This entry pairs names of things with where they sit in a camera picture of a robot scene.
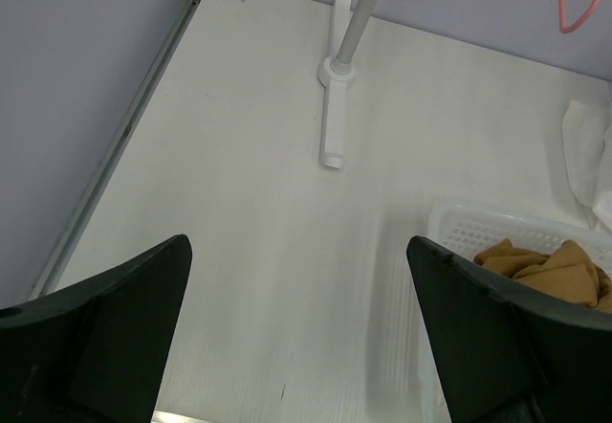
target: table surface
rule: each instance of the table surface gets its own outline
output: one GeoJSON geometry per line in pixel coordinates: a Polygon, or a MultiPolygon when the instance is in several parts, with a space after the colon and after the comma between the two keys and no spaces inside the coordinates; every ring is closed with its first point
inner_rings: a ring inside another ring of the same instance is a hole
{"type": "Polygon", "coordinates": [[[449,197],[585,227],[561,119],[607,83],[372,19],[317,163],[330,7],[203,0],[61,277],[194,250],[158,399],[214,423],[418,421],[405,259],[449,197]]]}

